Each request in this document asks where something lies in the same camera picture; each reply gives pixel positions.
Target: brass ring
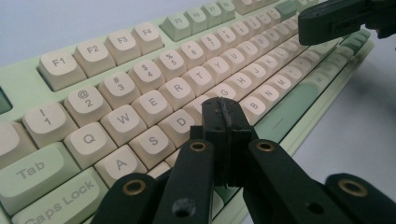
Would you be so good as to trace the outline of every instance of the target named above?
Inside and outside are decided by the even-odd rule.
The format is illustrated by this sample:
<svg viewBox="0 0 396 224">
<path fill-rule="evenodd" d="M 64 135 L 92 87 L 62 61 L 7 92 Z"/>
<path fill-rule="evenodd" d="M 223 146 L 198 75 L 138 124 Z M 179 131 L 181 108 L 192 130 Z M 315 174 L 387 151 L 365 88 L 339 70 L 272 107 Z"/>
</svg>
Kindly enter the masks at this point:
<svg viewBox="0 0 396 224">
<path fill-rule="evenodd" d="M 124 184 L 122 191 L 127 195 L 136 195 L 146 188 L 146 182 L 141 179 L 130 180 Z"/>
<path fill-rule="evenodd" d="M 204 151 L 206 149 L 206 144 L 202 142 L 193 142 L 190 144 L 190 149 L 193 151 Z"/>
<path fill-rule="evenodd" d="M 340 179 L 338 181 L 338 186 L 346 193 L 356 197 L 362 198 L 368 194 L 366 187 L 351 179 Z"/>
</svg>

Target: white surface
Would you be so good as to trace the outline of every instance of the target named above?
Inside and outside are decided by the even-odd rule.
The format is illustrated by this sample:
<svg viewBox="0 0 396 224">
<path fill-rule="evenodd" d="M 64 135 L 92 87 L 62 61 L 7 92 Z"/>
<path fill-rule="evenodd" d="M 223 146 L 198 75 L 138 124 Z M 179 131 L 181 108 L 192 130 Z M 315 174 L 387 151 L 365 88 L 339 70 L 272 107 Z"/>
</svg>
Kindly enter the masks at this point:
<svg viewBox="0 0 396 224">
<path fill-rule="evenodd" d="M 0 66 L 206 2 L 4 0 Z M 331 174 L 350 173 L 396 201 L 396 36 L 372 39 L 375 48 L 293 158 L 320 182 Z"/>
</svg>

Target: green keycap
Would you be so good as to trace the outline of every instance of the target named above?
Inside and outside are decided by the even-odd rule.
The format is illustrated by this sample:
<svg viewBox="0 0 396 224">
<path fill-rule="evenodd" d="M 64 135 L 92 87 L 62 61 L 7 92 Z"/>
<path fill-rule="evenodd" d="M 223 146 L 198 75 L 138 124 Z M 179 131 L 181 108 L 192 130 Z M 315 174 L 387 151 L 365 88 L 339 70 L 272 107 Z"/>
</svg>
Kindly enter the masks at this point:
<svg viewBox="0 0 396 224">
<path fill-rule="evenodd" d="M 201 10 L 206 14 L 208 28 L 212 28 L 223 22 L 221 9 L 216 3 L 204 4 L 201 6 Z"/>
<path fill-rule="evenodd" d="M 0 89 L 0 114 L 4 114 L 12 109 L 12 105 L 4 94 L 3 90 Z"/>
<path fill-rule="evenodd" d="M 53 143 L 0 170 L 0 201 L 13 215 L 78 172 L 64 145 Z"/>
<path fill-rule="evenodd" d="M 296 14 L 297 6 L 294 2 L 287 1 L 276 5 L 275 9 L 280 14 L 280 20 L 284 21 Z"/>
<path fill-rule="evenodd" d="M 231 0 L 219 0 L 218 5 L 223 14 L 223 22 L 230 21 L 235 18 L 235 6 Z"/>
<path fill-rule="evenodd" d="M 207 30 L 207 18 L 205 13 L 198 7 L 187 10 L 184 16 L 189 20 L 192 34 L 196 35 Z"/>
<path fill-rule="evenodd" d="M 107 188 L 99 175 L 88 168 L 12 218 L 24 223 L 81 223 L 91 216 L 105 197 Z"/>
<path fill-rule="evenodd" d="M 192 34 L 190 23 L 182 13 L 168 16 L 161 28 L 173 41 L 179 41 Z"/>
<path fill-rule="evenodd" d="M 282 140 L 318 95 L 318 88 L 314 85 L 297 85 L 256 124 L 254 129 L 259 138 L 274 142 Z"/>
</svg>

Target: mechanical keyboard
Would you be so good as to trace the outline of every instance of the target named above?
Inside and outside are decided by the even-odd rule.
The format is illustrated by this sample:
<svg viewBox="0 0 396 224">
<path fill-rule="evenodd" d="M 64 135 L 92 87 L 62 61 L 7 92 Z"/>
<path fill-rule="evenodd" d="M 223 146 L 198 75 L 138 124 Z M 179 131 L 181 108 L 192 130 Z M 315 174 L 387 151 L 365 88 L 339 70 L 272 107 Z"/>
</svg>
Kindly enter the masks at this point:
<svg viewBox="0 0 396 224">
<path fill-rule="evenodd" d="M 373 47 L 300 45 L 316 2 L 219 0 L 0 68 L 0 223 L 89 223 L 118 178 L 174 165 L 211 97 L 291 155 Z M 212 213 L 240 222 L 241 191 Z"/>
</svg>

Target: keycap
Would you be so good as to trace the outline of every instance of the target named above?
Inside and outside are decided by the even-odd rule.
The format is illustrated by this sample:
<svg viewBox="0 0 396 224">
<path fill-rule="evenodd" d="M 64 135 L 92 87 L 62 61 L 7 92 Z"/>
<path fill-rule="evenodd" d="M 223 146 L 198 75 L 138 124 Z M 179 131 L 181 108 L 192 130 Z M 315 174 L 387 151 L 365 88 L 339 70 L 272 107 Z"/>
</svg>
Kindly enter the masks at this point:
<svg viewBox="0 0 396 224">
<path fill-rule="evenodd" d="M 165 83 L 165 77 L 160 68 L 150 60 L 135 64 L 134 67 L 129 70 L 128 75 L 142 94 L 156 90 Z"/>
<path fill-rule="evenodd" d="M 102 179 L 88 168 L 21 210 L 12 222 L 79 223 L 96 211 L 106 192 Z"/>
<path fill-rule="evenodd" d="M 181 76 L 195 92 L 196 96 L 202 95 L 215 86 L 215 80 L 202 66 L 196 66 Z"/>
<path fill-rule="evenodd" d="M 221 9 L 216 3 L 206 3 L 201 6 L 201 10 L 206 14 L 208 28 L 222 23 Z"/>
<path fill-rule="evenodd" d="M 142 55 L 134 37 L 127 30 L 120 30 L 108 35 L 105 46 L 117 65 L 129 62 Z"/>
<path fill-rule="evenodd" d="M 157 27 L 151 22 L 144 22 L 134 27 L 131 32 L 143 55 L 163 47 L 163 40 Z"/>
<path fill-rule="evenodd" d="M 181 45 L 177 50 L 187 65 L 187 70 L 199 66 L 205 62 L 204 50 L 195 42 L 189 41 Z"/>
<path fill-rule="evenodd" d="M 198 7 L 186 10 L 184 16 L 190 23 L 191 32 L 196 35 L 207 30 L 207 18 L 205 13 Z"/>
<path fill-rule="evenodd" d="M 0 121 L 0 170 L 36 151 L 22 125 Z"/>
<path fill-rule="evenodd" d="M 180 77 L 187 72 L 187 65 L 184 63 L 180 54 L 174 49 L 164 51 L 154 62 L 163 72 L 166 81 Z"/>
<path fill-rule="evenodd" d="M 130 105 L 111 111 L 100 122 L 119 147 L 148 128 Z"/>
<path fill-rule="evenodd" d="M 222 13 L 222 21 L 230 21 L 235 18 L 235 6 L 231 0 L 218 0 L 218 5 Z"/>
<path fill-rule="evenodd" d="M 111 111 L 110 105 L 94 86 L 70 92 L 64 99 L 64 107 L 79 127 L 97 121 Z"/>
<path fill-rule="evenodd" d="M 219 84 L 222 80 L 231 75 L 230 65 L 228 65 L 221 57 L 214 57 L 209 61 L 206 61 L 202 67 L 212 75 L 216 84 Z"/>
<path fill-rule="evenodd" d="M 247 121 L 250 125 L 254 125 L 267 112 L 265 104 L 257 97 L 248 96 L 239 103 L 244 111 Z"/>
<path fill-rule="evenodd" d="M 207 99 L 209 97 L 206 95 L 200 95 L 195 100 L 183 106 L 183 109 L 194 119 L 195 125 L 202 125 L 202 103 Z"/>
<path fill-rule="evenodd" d="M 178 153 L 180 152 L 180 149 L 176 150 L 174 153 L 172 153 L 172 155 L 168 156 L 168 158 L 166 158 L 166 163 L 168 163 L 168 165 L 170 167 L 174 167 L 175 166 L 175 162 L 177 160 L 177 156 Z"/>
<path fill-rule="evenodd" d="M 222 45 L 215 35 L 203 35 L 198 39 L 197 44 L 204 50 L 207 61 L 222 53 Z"/>
<path fill-rule="evenodd" d="M 105 45 L 89 40 L 76 46 L 74 57 L 87 77 L 93 77 L 116 66 Z"/>
<path fill-rule="evenodd" d="M 139 134 L 129 146 L 149 170 L 175 151 L 172 141 L 157 125 Z"/>
<path fill-rule="evenodd" d="M 173 41 L 179 41 L 192 35 L 189 20 L 182 13 L 166 17 L 161 28 Z"/>
<path fill-rule="evenodd" d="M 205 93 L 208 98 L 224 97 L 237 101 L 236 91 L 225 83 L 220 83 Z"/>
<path fill-rule="evenodd" d="M 87 78 L 71 53 L 63 49 L 42 55 L 38 70 L 54 91 Z"/>
<path fill-rule="evenodd" d="M 161 120 L 158 126 L 174 143 L 175 147 L 190 139 L 190 128 L 195 124 L 194 119 L 185 110 L 179 109 L 166 119 Z"/>
<path fill-rule="evenodd" d="M 235 73 L 229 78 L 225 79 L 225 84 L 229 85 L 236 93 L 236 101 L 240 101 L 248 93 L 253 91 L 254 85 L 252 80 L 243 73 Z"/>
<path fill-rule="evenodd" d="M 132 102 L 132 107 L 149 127 L 173 112 L 172 106 L 159 91 L 149 91 L 141 95 Z"/>
<path fill-rule="evenodd" d="M 53 143 L 0 170 L 0 201 L 13 215 L 64 181 L 79 168 L 62 143 Z"/>
<path fill-rule="evenodd" d="M 158 91 L 165 97 L 174 111 L 195 98 L 189 84 L 181 77 L 176 77 L 163 84 Z"/>
<path fill-rule="evenodd" d="M 39 147 L 62 141 L 78 128 L 64 107 L 54 102 L 31 109 L 22 121 Z"/>
<path fill-rule="evenodd" d="M 110 153 L 95 164 L 96 170 L 111 188 L 121 177 L 131 173 L 145 174 L 148 170 L 128 145 Z"/>
<path fill-rule="evenodd" d="M 139 89 L 124 72 L 117 72 L 106 77 L 99 84 L 98 90 L 113 109 L 128 105 L 140 96 Z"/>
<path fill-rule="evenodd" d="M 171 169 L 171 167 L 164 161 L 160 162 L 156 167 L 152 168 L 149 172 L 148 175 L 150 175 L 153 178 L 157 178 L 158 176 L 162 175 L 166 171 Z"/>
<path fill-rule="evenodd" d="M 64 143 L 81 169 L 94 164 L 117 148 L 98 122 L 87 124 L 70 133 Z"/>
</svg>

